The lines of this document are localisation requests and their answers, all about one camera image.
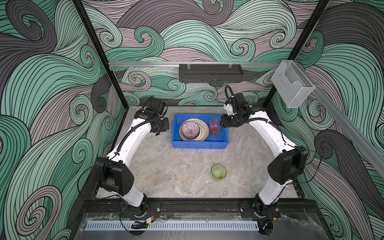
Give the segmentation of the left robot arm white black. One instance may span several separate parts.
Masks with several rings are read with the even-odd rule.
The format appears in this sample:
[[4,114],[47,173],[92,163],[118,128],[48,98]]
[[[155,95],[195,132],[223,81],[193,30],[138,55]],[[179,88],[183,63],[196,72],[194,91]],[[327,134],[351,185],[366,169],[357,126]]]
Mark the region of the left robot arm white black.
[[119,144],[106,157],[97,158],[93,167],[98,185],[141,215],[147,211],[147,196],[134,186],[135,177],[129,166],[147,134],[159,135],[170,129],[169,119],[165,117],[167,110],[163,100],[150,97],[136,111],[129,130]]

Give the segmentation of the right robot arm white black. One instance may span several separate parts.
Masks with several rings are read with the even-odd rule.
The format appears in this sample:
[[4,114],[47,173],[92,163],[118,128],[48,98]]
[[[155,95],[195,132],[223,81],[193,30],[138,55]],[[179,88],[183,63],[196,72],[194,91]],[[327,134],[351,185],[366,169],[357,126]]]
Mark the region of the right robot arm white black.
[[228,85],[225,86],[225,96],[227,113],[221,117],[221,126],[237,128],[249,124],[261,135],[275,157],[267,168],[269,179],[254,201],[256,213],[266,215],[267,211],[275,210],[284,189],[304,172],[309,153],[315,151],[306,150],[289,140],[259,103],[248,104],[243,94],[235,94]]

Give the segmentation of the pink striped bowl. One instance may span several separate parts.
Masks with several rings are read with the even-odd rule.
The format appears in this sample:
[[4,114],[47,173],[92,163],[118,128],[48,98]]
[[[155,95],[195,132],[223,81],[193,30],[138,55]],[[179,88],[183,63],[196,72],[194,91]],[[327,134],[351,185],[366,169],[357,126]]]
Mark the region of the pink striped bowl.
[[200,134],[199,126],[194,122],[186,122],[182,126],[182,135],[185,139],[191,140]]

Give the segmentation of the yellow rim dotted plate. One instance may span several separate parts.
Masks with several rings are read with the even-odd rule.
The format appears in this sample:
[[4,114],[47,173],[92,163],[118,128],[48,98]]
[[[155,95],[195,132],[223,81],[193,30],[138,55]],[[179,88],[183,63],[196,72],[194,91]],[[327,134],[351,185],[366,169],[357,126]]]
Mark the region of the yellow rim dotted plate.
[[[185,139],[183,137],[183,135],[182,135],[182,126],[186,122],[194,122],[194,123],[196,123],[199,126],[200,134],[198,135],[197,138],[188,140],[188,139]],[[196,118],[188,119],[188,120],[184,121],[181,124],[181,126],[179,127],[179,135],[180,135],[180,137],[181,137],[181,139],[183,141],[203,142],[203,141],[205,141],[208,138],[209,133],[210,133],[209,126],[203,120],[201,120],[201,119],[196,119]]]

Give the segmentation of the green transparent cup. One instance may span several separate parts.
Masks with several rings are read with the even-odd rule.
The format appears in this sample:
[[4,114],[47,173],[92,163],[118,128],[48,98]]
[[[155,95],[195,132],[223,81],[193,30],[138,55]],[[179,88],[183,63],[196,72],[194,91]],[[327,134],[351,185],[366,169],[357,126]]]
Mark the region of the green transparent cup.
[[214,164],[211,167],[211,177],[214,181],[220,182],[227,176],[227,169],[222,164]]

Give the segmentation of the pink transparent cup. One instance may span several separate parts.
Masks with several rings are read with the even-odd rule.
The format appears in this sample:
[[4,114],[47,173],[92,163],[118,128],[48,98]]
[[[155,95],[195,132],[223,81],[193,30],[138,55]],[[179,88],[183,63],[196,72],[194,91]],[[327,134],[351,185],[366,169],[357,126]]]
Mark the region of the pink transparent cup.
[[217,137],[221,132],[221,118],[214,117],[210,119],[210,134],[212,137]]

